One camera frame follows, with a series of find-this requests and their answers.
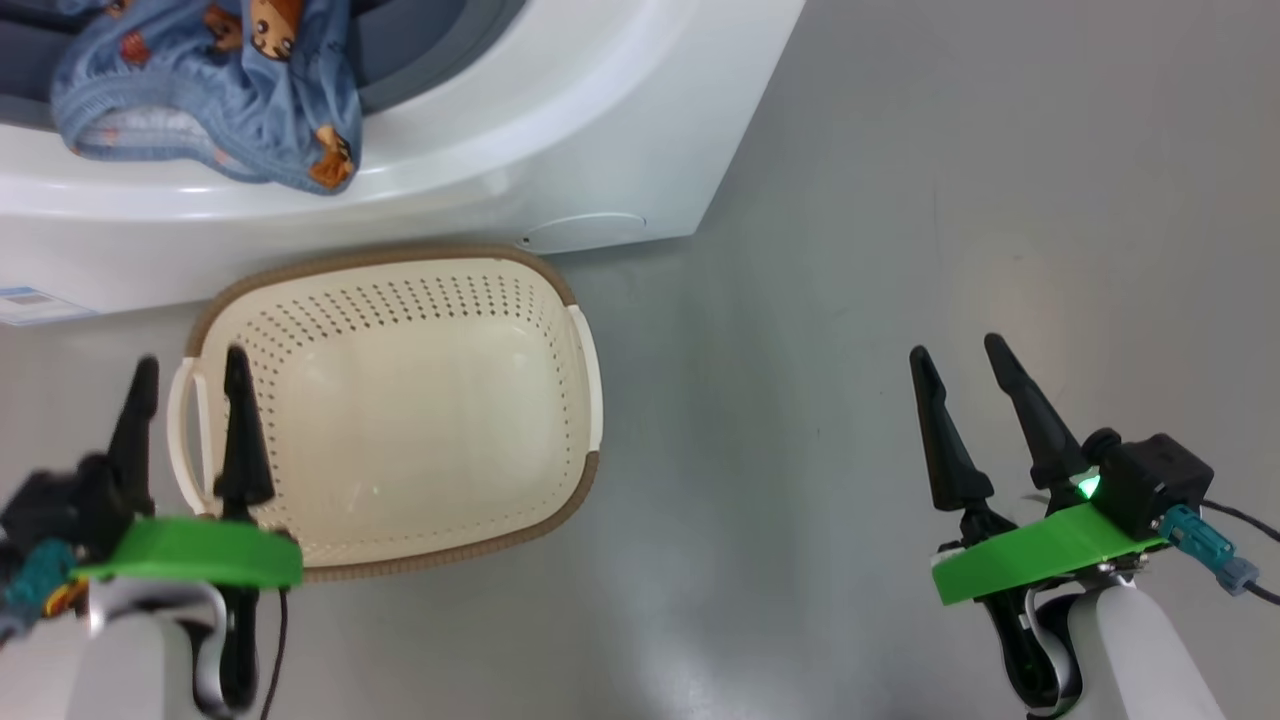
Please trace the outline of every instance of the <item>beige laundry basket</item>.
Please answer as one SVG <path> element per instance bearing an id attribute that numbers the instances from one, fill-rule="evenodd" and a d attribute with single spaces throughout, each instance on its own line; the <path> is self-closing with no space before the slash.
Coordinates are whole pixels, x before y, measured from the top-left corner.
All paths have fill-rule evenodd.
<path id="1" fill-rule="evenodd" d="M 591 487 L 603 432 L 591 333 L 564 281 L 526 252 L 366 254 L 218 296 L 169 395 L 169 455 L 196 512 L 219 511 L 232 343 L 251 361 L 276 486 L 255 516 L 298 538 L 307 580 L 511 547 L 557 528 Z"/>

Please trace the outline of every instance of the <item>clothing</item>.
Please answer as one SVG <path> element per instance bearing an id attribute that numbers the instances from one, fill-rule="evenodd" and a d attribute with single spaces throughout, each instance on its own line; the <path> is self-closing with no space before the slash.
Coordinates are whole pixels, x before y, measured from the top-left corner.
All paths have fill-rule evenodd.
<path id="1" fill-rule="evenodd" d="M 361 141 L 348 1 L 59 0 L 102 14 L 54 73 L 54 122 L 84 158 L 340 192 Z"/>

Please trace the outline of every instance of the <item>basket handle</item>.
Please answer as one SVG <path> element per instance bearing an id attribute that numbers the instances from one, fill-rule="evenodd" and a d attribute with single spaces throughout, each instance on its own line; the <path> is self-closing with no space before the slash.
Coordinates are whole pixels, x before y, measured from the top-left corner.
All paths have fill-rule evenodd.
<path id="1" fill-rule="evenodd" d="M 591 442 L 588 451 L 594 452 L 600 450 L 600 439 L 604 437 L 604 388 L 600 382 L 600 359 L 595 354 L 591 325 L 586 323 L 582 309 L 577 305 L 570 305 L 568 315 L 573 319 L 577 342 L 582 346 L 582 357 L 586 360 L 586 384 L 591 398 Z"/>
<path id="2" fill-rule="evenodd" d="M 209 429 L 209 386 L 205 374 L 196 366 L 198 359 L 183 357 L 182 365 L 169 387 L 169 409 L 165 418 L 165 430 L 169 439 L 169 464 L 178 480 L 183 500 L 197 515 L 209 512 L 205 503 L 205 486 L 212 477 L 214 438 Z M 187 452 L 187 405 L 191 400 L 191 386 L 196 386 L 196 416 L 200 423 L 200 459 L 205 483 L 197 480 L 192 468 L 191 454 Z"/>

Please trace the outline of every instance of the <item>washing machine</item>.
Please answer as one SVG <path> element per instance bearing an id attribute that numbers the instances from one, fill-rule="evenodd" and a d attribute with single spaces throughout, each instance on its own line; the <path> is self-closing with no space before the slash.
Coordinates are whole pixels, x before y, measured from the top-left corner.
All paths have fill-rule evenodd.
<path id="1" fill-rule="evenodd" d="M 550 254 L 691 234 L 803 4 L 353 0 L 364 163 L 320 197 L 189 160 L 77 158 L 47 92 L 84 18 L 0 0 L 0 320 L 201 300 L 375 243 Z"/>

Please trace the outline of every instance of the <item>cable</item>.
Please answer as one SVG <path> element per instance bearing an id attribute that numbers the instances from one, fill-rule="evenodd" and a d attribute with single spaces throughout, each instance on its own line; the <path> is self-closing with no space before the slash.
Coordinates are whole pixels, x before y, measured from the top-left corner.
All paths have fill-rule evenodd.
<path id="1" fill-rule="evenodd" d="M 1243 520 L 1243 521 L 1253 525 L 1254 528 L 1262 530 L 1263 533 L 1266 533 L 1267 537 L 1270 537 L 1271 539 L 1274 539 L 1276 542 L 1280 542 L 1280 530 L 1272 528 L 1271 525 L 1263 523 L 1262 520 L 1258 520 L 1257 518 L 1254 518 L 1253 515 L 1249 515 L 1248 512 L 1243 512 L 1240 510 L 1236 510 L 1236 509 L 1231 507 L 1230 505 L 1222 505 L 1222 503 L 1219 503 L 1219 502 L 1213 502 L 1212 500 L 1202 500 L 1201 505 L 1203 505 L 1204 507 L 1208 507 L 1210 510 L 1217 510 L 1219 512 L 1222 512 L 1224 515 L 1230 515 L 1231 518 L 1235 518 L 1236 520 Z"/>
<path id="2" fill-rule="evenodd" d="M 1270 602 L 1271 605 L 1280 605 L 1280 594 L 1276 594 L 1266 588 L 1258 587 L 1258 584 L 1254 583 L 1253 580 L 1244 583 L 1244 589 L 1249 591 L 1257 597 L 1261 597 L 1262 600 Z"/>
<path id="3" fill-rule="evenodd" d="M 280 665 L 284 662 L 284 639 L 289 634 L 289 601 L 287 597 L 285 589 L 280 588 L 280 644 L 275 650 L 271 684 L 266 687 L 266 698 L 262 701 L 262 715 L 259 716 L 259 720 L 266 720 L 266 715 L 271 712 L 271 701 L 275 700 L 275 685 L 280 682 Z"/>

